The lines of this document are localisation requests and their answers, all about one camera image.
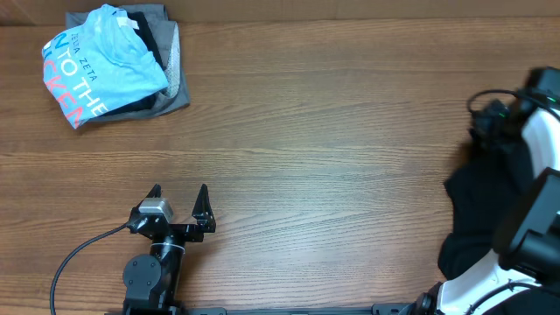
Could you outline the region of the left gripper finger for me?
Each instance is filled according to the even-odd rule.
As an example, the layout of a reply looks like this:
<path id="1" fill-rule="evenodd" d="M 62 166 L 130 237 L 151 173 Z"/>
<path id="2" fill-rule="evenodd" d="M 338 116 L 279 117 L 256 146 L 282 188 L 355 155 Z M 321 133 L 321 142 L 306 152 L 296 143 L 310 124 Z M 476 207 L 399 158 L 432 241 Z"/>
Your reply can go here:
<path id="1" fill-rule="evenodd" d="M 148 192 L 148 194 L 146 195 L 146 199 L 149 198 L 160 198 L 162 196 L 162 189 L 161 189 L 161 185 L 159 184 L 155 184 L 151 190 Z"/>
<path id="2" fill-rule="evenodd" d="M 196 220 L 212 220 L 214 218 L 206 184 L 202 184 L 199 189 L 197 199 L 192 209 L 192 217 Z"/>

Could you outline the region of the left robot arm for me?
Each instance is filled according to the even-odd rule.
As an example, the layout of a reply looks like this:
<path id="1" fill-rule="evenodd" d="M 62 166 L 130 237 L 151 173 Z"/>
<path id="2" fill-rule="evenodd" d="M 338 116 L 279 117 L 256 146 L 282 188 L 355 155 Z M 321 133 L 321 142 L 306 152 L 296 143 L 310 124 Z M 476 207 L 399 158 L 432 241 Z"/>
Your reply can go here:
<path id="1" fill-rule="evenodd" d="M 154 185 L 132 208 L 126 227 L 132 234 L 150 239 L 151 245 L 148 254 L 131 258 L 124 267 L 123 314 L 188 313 L 176 299 L 186 244 L 202 242 L 206 234 L 216 229 L 207 186 L 199 189 L 192 210 L 194 223 L 174 223 L 172 217 L 172 207 L 162 196 L 160 185 Z"/>

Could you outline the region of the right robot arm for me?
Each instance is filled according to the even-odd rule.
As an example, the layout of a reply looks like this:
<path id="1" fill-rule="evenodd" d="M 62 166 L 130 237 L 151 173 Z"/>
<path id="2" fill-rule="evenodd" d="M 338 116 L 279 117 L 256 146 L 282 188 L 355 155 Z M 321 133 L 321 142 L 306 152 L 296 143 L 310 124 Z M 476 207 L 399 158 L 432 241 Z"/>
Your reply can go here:
<path id="1" fill-rule="evenodd" d="M 471 108 L 469 161 L 444 188 L 452 230 L 444 275 L 405 314 L 559 311 L 559 71 L 533 68 L 511 102 Z"/>

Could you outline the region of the black t-shirt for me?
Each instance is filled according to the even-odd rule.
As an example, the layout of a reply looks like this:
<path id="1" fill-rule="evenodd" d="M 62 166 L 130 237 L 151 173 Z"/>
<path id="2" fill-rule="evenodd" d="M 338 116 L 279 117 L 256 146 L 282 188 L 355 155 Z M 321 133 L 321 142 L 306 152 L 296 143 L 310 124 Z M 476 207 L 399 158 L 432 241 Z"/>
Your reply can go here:
<path id="1" fill-rule="evenodd" d="M 463 147 L 467 160 L 444 182 L 453 206 L 452 231 L 445 238 L 437 265 L 452 280 L 491 249 L 495 229 L 529 189 L 533 178 L 529 147 L 506 150 Z"/>

